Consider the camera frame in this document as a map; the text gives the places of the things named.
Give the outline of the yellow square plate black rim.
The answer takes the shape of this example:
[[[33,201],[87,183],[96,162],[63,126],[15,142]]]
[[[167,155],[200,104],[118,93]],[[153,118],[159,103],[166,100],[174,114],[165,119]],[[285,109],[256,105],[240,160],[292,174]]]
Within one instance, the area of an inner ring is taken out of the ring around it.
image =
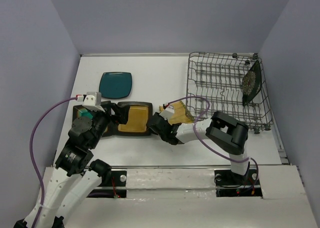
[[[147,122],[153,114],[153,105],[149,102],[118,102],[119,106],[130,106],[128,121],[126,124],[119,124],[114,129],[118,136],[144,137],[150,136]]]

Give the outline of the teal square plate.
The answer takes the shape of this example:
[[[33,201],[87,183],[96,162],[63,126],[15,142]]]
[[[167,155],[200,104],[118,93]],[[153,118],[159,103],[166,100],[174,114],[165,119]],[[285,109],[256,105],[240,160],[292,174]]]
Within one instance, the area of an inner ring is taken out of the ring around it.
[[[100,79],[98,91],[106,99],[122,99],[130,95],[133,85],[129,72],[105,72]]]

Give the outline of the teal plate black rim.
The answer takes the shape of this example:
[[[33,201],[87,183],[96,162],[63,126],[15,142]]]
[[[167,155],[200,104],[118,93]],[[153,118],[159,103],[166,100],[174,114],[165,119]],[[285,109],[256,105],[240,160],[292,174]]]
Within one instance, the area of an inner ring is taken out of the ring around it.
[[[93,112],[89,111],[82,105],[75,105],[72,108],[72,121],[80,117],[88,117],[89,119],[93,118]],[[114,124],[110,122],[103,133],[102,137],[110,137],[114,134]]]

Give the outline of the black floral plate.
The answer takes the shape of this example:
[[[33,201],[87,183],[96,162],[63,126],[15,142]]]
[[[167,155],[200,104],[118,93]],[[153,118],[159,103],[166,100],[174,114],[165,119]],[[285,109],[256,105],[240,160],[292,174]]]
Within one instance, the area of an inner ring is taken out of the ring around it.
[[[259,60],[256,60],[242,79],[242,105],[248,105],[260,92],[262,72]]]

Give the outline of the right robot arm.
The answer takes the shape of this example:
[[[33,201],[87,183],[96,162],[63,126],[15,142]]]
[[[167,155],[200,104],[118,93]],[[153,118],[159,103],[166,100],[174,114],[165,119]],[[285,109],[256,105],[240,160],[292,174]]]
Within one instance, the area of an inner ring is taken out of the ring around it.
[[[207,149],[230,161],[230,178],[236,184],[248,179],[249,158],[245,148],[248,126],[221,112],[196,123],[170,124],[160,113],[147,122],[147,128],[171,145],[199,141]]]

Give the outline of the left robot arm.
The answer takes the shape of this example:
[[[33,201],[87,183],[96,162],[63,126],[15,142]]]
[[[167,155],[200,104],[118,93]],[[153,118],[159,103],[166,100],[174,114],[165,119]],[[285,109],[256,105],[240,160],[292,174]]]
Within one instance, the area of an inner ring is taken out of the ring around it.
[[[58,156],[47,183],[40,184],[41,195],[29,215],[15,227],[64,227],[75,209],[98,185],[111,179],[111,166],[100,159],[92,160],[96,148],[110,123],[126,124],[129,105],[108,101],[84,100],[91,117],[73,120],[68,140]]]

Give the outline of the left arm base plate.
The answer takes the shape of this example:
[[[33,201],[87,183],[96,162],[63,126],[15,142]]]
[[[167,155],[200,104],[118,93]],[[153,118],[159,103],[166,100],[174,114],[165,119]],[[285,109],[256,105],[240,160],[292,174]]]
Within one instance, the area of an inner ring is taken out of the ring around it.
[[[93,189],[88,198],[126,198],[127,171],[114,170],[109,177],[103,177],[101,184]]]

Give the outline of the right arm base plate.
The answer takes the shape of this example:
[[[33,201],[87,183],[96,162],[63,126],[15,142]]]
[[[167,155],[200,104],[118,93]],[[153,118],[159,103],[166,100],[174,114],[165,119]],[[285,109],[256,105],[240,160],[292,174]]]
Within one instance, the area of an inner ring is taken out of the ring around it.
[[[217,197],[262,197],[257,170],[250,169],[245,176],[228,169],[214,171],[215,193]]]

